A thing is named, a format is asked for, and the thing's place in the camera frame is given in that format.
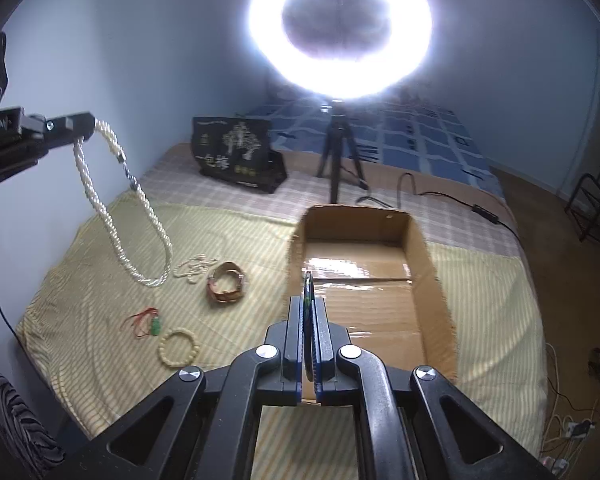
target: bangle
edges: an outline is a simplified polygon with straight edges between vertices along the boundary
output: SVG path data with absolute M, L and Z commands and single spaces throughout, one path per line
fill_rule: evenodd
M 167 339 L 171 336 L 180 334 L 184 337 L 188 338 L 191 341 L 191 352 L 184 358 L 182 361 L 171 361 L 167 359 L 164 355 L 164 347 L 167 343 Z M 200 353 L 200 346 L 196 344 L 196 337 L 191 330 L 187 330 L 186 328 L 172 328 L 171 330 L 167 330 L 164 335 L 160 338 L 160 344 L 158 345 L 158 355 L 160 356 L 160 361 L 163 364 L 167 365 L 169 368 L 182 368 L 192 364 L 193 359 Z
M 216 289 L 216 284 L 218 283 L 218 278 L 225 274 L 234 274 L 237 283 L 234 290 L 224 290 L 219 292 Z M 217 301 L 218 303 L 235 303 L 235 301 L 238 301 L 243 297 L 245 285 L 246 278 L 244 276 L 244 271 L 233 262 L 225 262 L 218 265 L 206 279 L 206 293 L 210 299 Z

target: ring light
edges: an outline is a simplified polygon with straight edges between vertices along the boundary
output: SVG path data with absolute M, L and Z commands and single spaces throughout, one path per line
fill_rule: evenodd
M 333 98 L 375 94 L 410 74 L 431 37 L 427 0 L 386 0 L 391 33 L 387 44 L 362 60 L 314 59 L 287 37 L 282 13 L 287 0 L 251 0 L 251 35 L 262 53 L 289 81 Z

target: cardboard box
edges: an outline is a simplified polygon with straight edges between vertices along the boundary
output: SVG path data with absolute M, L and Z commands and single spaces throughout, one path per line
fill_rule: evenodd
M 385 364 L 428 364 L 456 380 L 456 331 L 416 222 L 401 211 L 327 205 L 307 210 L 290 251 L 289 294 L 306 270 L 329 321 Z M 305 400 L 315 399 L 305 378 Z

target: brown floor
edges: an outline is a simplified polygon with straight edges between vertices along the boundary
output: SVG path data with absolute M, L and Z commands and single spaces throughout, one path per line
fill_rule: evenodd
M 572 221 L 564 213 L 564 202 L 550 192 L 509 173 L 492 171 L 518 222 L 544 336 L 558 354 L 560 390 L 574 407 L 590 408 L 600 396 L 599 384 L 587 375 L 589 351 L 600 347 L 600 244 L 578 241 Z M 548 370 L 555 384 L 551 361 Z M 553 402 L 550 394 L 548 411 Z M 600 399 L 597 409 L 600 412 Z M 562 398 L 557 413 L 571 415 L 576 421 L 590 415 L 574 412 Z M 557 436 L 557 422 L 552 428 L 552 436 Z M 600 480 L 600 423 L 568 478 Z

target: white wall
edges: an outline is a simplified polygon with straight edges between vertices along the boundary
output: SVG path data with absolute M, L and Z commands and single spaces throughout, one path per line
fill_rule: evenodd
M 582 0 L 429 0 L 432 44 L 416 74 L 482 153 L 557 189 L 586 132 L 598 22 Z
M 242 25 L 246 1 L 25 0 L 4 29 L 2 105 L 48 117 L 90 110 L 112 124 L 140 175 L 189 138 L 193 115 L 245 112 L 264 98 L 263 61 Z M 85 152 L 104 202 L 125 190 L 102 139 Z M 92 213 L 71 147 L 0 184 L 0 302 L 12 324 Z M 0 371 L 54 427 L 61 412 L 1 319 Z

